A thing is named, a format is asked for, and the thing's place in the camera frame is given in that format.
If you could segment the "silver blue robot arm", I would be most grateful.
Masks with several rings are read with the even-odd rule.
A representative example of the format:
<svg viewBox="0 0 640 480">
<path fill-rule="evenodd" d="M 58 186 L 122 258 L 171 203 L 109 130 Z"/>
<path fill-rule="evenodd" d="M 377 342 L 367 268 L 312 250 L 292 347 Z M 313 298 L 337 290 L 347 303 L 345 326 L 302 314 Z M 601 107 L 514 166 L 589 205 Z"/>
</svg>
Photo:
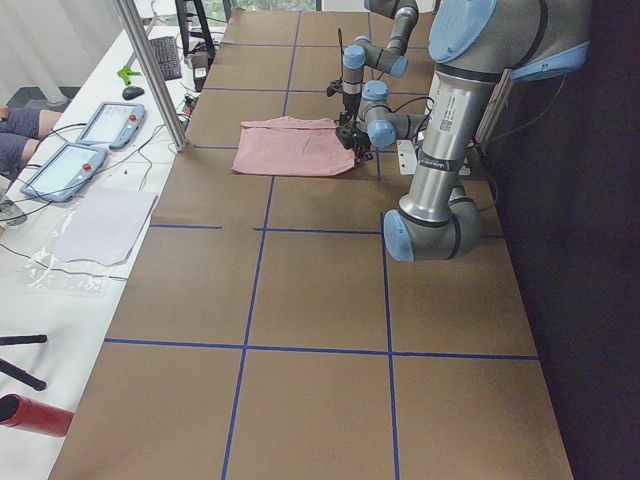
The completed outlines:
<svg viewBox="0 0 640 480">
<path fill-rule="evenodd" d="M 353 120 L 359 109 L 364 84 L 364 69 L 370 67 L 383 74 L 400 78 L 404 75 L 408 59 L 405 57 L 409 39 L 419 20 L 419 8 L 412 0 L 364 1 L 366 10 L 394 21 L 385 47 L 372 43 L 367 36 L 357 37 L 348 47 L 341 47 L 341 75 L 327 87 L 328 97 L 340 94 L 343 111 L 339 123 Z"/>
<path fill-rule="evenodd" d="M 383 222 L 385 245 L 398 261 L 452 259 L 469 252 L 480 216 L 459 181 L 466 149 L 504 72 L 516 82 L 536 81 L 580 68 L 589 46 L 588 1 L 444 1 L 429 33 L 434 61 L 433 105 L 422 116 L 391 111 L 387 85 L 365 81 L 373 68 L 394 77 L 407 68 L 408 41 L 419 12 L 413 1 L 369 1 L 390 18 L 385 47 L 357 38 L 343 55 L 335 90 L 345 112 L 337 130 L 359 153 L 397 140 L 414 143 L 417 165 L 409 192 Z"/>
</svg>

